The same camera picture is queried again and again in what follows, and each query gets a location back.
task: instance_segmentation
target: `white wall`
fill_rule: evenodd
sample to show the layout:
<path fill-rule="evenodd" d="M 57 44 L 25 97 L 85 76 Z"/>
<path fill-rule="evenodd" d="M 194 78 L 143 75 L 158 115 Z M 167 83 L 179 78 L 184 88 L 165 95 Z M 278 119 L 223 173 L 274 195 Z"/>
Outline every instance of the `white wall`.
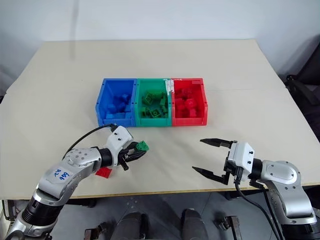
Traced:
<path fill-rule="evenodd" d="M 43 41 L 73 39 L 77 2 L 0 0 L 0 90 Z M 319 0 L 79 0 L 78 9 L 76 40 L 256 38 L 280 75 L 300 69 L 320 34 Z"/>

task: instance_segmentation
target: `black chair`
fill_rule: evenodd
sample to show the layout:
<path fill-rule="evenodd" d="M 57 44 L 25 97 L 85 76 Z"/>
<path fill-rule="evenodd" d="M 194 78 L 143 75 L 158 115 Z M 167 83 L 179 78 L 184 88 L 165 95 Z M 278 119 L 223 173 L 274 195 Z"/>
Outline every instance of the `black chair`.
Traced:
<path fill-rule="evenodd" d="M 286 80 L 291 96 L 320 141 L 320 43 L 300 72 Z"/>

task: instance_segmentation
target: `blue bin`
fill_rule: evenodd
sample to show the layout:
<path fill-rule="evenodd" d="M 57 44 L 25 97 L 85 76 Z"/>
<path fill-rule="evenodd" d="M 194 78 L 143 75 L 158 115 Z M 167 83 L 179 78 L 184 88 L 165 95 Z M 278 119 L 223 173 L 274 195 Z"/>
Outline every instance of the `blue bin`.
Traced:
<path fill-rule="evenodd" d="M 95 105 L 99 126 L 135 127 L 136 78 L 105 78 Z"/>

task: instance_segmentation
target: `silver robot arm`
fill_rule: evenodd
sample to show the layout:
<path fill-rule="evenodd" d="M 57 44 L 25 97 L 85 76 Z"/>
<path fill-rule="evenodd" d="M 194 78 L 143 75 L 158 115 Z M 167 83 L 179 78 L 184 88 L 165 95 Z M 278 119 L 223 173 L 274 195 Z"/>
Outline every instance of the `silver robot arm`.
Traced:
<path fill-rule="evenodd" d="M 302 188 L 301 173 L 296 166 L 288 161 L 261 161 L 254 158 L 255 151 L 247 142 L 238 143 L 217 138 L 200 141 L 230 150 L 225 160 L 224 175 L 218 176 L 212 171 L 193 167 L 197 172 L 225 185 L 232 175 L 236 187 L 247 179 L 250 179 L 250 185 L 256 188 L 263 188 L 260 183 L 264 183 L 269 189 L 271 204 L 285 239 L 320 239 L 317 217 Z"/>
<path fill-rule="evenodd" d="M 75 148 L 67 152 L 62 161 L 42 176 L 31 200 L 17 216 L 6 239 L 11 239 L 13 232 L 22 233 L 24 239 L 51 239 L 50 232 L 57 223 L 61 209 L 82 179 L 101 167 L 122 165 L 127 170 L 125 161 L 136 160 L 146 153 L 134 149 L 138 143 L 132 140 L 131 134 L 123 126 L 118 126 L 108 137 L 104 148 Z"/>

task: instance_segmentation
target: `white table surface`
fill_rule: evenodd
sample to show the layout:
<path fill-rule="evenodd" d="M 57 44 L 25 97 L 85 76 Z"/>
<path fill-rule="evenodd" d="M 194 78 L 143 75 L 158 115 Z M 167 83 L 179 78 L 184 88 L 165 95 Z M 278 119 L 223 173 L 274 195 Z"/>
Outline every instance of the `white table surface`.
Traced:
<path fill-rule="evenodd" d="M 43 173 L 97 127 L 103 78 L 203 77 L 208 123 L 129 128 L 150 151 L 128 171 L 84 179 L 75 198 L 234 188 L 191 168 L 223 173 L 227 148 L 202 138 L 247 141 L 256 158 L 290 161 L 303 184 L 319 183 L 320 144 L 254 40 L 86 41 L 76 43 L 74 57 L 70 46 L 45 43 L 0 104 L 0 199 L 29 199 Z M 79 146 L 102 146 L 109 134 L 103 129 Z"/>

